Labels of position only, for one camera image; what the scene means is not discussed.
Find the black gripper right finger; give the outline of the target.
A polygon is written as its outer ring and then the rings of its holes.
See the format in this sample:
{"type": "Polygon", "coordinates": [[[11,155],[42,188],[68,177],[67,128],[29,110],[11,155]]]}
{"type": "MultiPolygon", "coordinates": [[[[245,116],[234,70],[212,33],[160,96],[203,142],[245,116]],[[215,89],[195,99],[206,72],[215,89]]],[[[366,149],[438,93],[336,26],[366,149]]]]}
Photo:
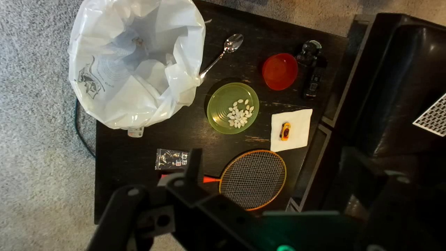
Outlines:
{"type": "Polygon", "coordinates": [[[188,167],[185,171],[185,178],[191,183],[198,183],[199,178],[199,169],[201,169],[201,149],[192,149],[188,160],[188,167]]]}

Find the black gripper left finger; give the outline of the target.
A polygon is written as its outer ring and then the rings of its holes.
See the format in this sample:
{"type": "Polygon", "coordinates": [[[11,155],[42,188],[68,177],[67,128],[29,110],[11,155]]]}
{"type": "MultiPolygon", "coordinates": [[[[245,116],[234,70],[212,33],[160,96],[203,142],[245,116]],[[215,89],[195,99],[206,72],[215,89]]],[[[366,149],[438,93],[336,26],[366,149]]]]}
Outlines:
{"type": "Polygon", "coordinates": [[[149,251],[150,238],[137,230],[146,191],[141,185],[116,190],[99,220],[86,251],[149,251]]]}

